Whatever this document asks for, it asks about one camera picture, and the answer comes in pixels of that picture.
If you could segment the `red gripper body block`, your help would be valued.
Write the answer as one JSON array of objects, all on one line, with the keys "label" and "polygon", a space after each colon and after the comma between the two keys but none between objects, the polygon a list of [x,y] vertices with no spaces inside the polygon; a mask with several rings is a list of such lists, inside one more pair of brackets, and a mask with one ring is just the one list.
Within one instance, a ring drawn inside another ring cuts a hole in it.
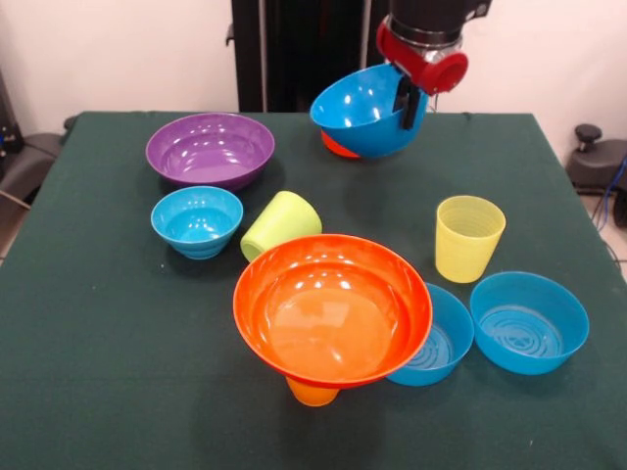
[{"label": "red gripper body block", "polygon": [[453,90],[468,69],[459,31],[425,31],[385,17],[376,44],[387,62],[430,96]]}]

